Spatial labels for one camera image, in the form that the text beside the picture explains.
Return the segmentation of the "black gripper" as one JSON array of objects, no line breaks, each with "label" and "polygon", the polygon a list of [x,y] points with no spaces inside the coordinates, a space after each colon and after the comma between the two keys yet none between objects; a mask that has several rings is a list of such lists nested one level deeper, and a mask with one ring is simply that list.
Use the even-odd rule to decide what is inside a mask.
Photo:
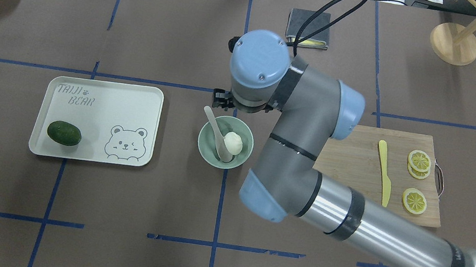
[{"label": "black gripper", "polygon": [[212,93],[211,107],[228,111],[228,109],[235,108],[233,98],[233,94],[231,94],[230,91],[214,88]]}]

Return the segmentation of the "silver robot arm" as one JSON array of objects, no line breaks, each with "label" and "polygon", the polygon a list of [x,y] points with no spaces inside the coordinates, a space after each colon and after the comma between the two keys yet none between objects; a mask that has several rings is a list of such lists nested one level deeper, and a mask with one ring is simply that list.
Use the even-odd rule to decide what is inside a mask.
[{"label": "silver robot arm", "polygon": [[230,39],[231,90],[214,91],[214,107],[281,115],[239,190],[259,217],[294,215],[390,267],[476,267],[476,248],[463,249],[370,199],[381,175],[374,157],[336,148],[350,143],[365,111],[364,97],[340,80],[291,57],[269,30]]}]

